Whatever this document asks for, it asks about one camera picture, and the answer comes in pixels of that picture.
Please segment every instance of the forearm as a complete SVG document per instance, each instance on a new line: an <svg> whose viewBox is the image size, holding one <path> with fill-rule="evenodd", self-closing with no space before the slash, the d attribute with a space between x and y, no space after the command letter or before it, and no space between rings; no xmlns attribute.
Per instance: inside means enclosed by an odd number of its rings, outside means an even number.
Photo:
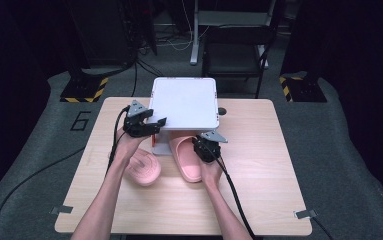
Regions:
<svg viewBox="0 0 383 240"><path fill-rule="evenodd" d="M212 202L223 239L251 240L247 229L241 224L241 222L229 208L219 189L214 186L206 186L206 190Z"/></svg>
<svg viewBox="0 0 383 240"><path fill-rule="evenodd" d="M114 161L94 201L82 217L72 239L109 239L125 166Z"/></svg>

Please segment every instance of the wooden table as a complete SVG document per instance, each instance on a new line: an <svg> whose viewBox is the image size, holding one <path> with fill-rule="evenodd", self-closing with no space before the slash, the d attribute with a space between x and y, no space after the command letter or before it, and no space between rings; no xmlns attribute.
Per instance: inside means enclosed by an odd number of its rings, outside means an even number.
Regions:
<svg viewBox="0 0 383 240"><path fill-rule="evenodd" d="M116 117L133 99L149 104L149 98L105 100L64 202L73 210L59 214L56 231L73 232L97 194L107 169ZM227 110L218 128L229 141L221 144L222 157L253 232L309 235L310 220L294 216L294 211L306 207L272 102L218 99L218 104ZM151 140L145 140L140 148L151 151ZM220 235L204 186L183 180L172 156L158 159L162 171L150 187L141 187L127 177L123 180L112 233ZM224 175L220 189L240 219Z"/></svg>

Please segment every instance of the slipper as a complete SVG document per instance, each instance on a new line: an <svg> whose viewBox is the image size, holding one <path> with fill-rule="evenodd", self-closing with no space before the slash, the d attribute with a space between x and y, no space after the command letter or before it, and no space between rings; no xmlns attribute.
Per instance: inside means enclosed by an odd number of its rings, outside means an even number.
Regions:
<svg viewBox="0 0 383 240"><path fill-rule="evenodd" d="M200 158L194 152L194 131L170 131L169 145L182 177L188 182L201 181Z"/></svg>
<svg viewBox="0 0 383 240"><path fill-rule="evenodd" d="M157 158L140 148L131 157L129 165L126 167L126 174L141 186L153 184L159 177L161 166Z"/></svg>

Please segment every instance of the gray mat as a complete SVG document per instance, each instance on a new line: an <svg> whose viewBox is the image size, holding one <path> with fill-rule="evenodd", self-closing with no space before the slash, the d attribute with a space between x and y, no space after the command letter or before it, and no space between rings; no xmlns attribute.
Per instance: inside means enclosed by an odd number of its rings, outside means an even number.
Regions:
<svg viewBox="0 0 383 240"><path fill-rule="evenodd" d="M265 72L260 98L270 99L275 105L306 206L318 211L319 221L335 239L383 239L383 190L367 171L348 137L345 116L335 90L320 80L328 103L288 103L285 100L278 77L287 42L287 37L280 36L269 54L269 69ZM149 53L140 55L140 59L162 71L164 76L200 76L201 63L197 66L189 64L190 47L183 51L172 47L159 47L158 50L158 56ZM90 72L109 70L113 69L93 69ZM135 96L149 97L154 78L138 67ZM49 79L52 93L48 105L0 183L0 204L19 182L86 145L104 99L131 95L134 68L110 77L96 103L59 102L59 95L68 80L67 73ZM219 86L219 90L227 90L228 84ZM219 97L252 98L254 86L255 81L250 81L242 86L243 92L220 92ZM89 112L81 115L88 119L88 123L84 131L71 131L79 112ZM57 216L49 212L63 203L81 155L82 152L39 173L14 192L0 214L0 239L70 237L69 234L55 232ZM313 233L299 239L327 239L318 225L314 222L312 225ZM117 235L112 239L155 239L155 236ZM159 236L157 239L199 238Z"/></svg>

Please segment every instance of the human arm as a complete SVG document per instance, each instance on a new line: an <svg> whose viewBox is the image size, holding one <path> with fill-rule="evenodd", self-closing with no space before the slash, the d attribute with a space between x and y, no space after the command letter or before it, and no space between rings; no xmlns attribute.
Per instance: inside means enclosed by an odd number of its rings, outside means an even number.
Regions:
<svg viewBox="0 0 383 240"><path fill-rule="evenodd" d="M119 138L121 134L123 131L119 130L117 137ZM107 171L103 184L76 227L71 239L110 238L123 173L139 144L146 138L132 138L128 134L124 134L120 138L113 163Z"/></svg>
<svg viewBox="0 0 383 240"><path fill-rule="evenodd" d="M219 179L222 175L222 169L219 164L216 162L205 163L200 161L200 168L201 178L210 201L212 202L223 239L251 240L252 238L247 229L229 208L219 191Z"/></svg>

